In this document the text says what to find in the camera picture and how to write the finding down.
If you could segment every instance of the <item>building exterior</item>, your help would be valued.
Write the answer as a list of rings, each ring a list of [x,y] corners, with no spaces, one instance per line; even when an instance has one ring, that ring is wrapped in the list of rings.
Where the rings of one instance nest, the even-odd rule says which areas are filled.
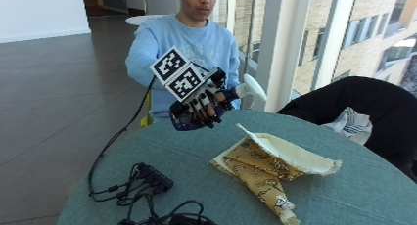
[[[252,62],[259,60],[267,0],[235,0],[231,11],[219,0],[221,13],[235,14],[232,31]],[[311,0],[305,33],[300,47],[293,90],[313,90],[320,51],[325,41],[333,0]],[[400,84],[416,45],[417,0],[354,0],[332,80],[344,76],[368,76]]]

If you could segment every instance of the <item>black chair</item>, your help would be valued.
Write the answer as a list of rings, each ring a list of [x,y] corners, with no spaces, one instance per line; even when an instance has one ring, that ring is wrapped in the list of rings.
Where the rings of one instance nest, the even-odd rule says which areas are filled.
[[[277,113],[322,125],[348,107],[373,124],[365,146],[417,183],[417,98],[401,87],[350,76],[292,100]]]

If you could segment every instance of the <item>white cloth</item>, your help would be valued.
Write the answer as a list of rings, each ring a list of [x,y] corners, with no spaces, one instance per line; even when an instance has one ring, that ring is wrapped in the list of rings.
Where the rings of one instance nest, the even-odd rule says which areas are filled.
[[[357,113],[350,107],[348,107],[341,112],[334,122],[324,124],[322,127],[364,145],[369,139],[373,124],[369,121],[368,115]]]

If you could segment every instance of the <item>robotic glove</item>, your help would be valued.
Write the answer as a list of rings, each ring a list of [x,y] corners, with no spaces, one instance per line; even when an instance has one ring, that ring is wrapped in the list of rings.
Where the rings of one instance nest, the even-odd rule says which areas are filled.
[[[231,101],[239,99],[235,88],[224,87],[225,73],[221,69],[211,76],[193,94],[183,101],[176,101],[169,110],[171,121],[180,131],[203,127],[213,128],[213,123],[221,123],[220,117],[233,109]]]

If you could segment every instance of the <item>white object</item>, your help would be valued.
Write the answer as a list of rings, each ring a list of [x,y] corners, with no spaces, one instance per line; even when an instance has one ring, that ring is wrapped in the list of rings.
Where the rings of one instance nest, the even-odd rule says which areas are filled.
[[[263,99],[263,101],[265,101],[267,100],[265,91],[257,80],[249,74],[244,74],[244,84],[248,93],[251,93],[255,96],[259,96]]]
[[[249,74],[244,74],[244,83],[237,85],[235,89],[236,89],[236,94],[240,98],[248,95],[255,96],[249,109],[252,108],[257,99],[259,100],[261,99],[264,102],[268,98],[260,83]]]
[[[148,18],[157,18],[157,17],[163,17],[165,15],[147,15],[147,16],[136,16],[136,17],[131,17],[127,19],[127,23],[131,25],[137,25],[140,26],[143,24],[143,22],[148,19]]]

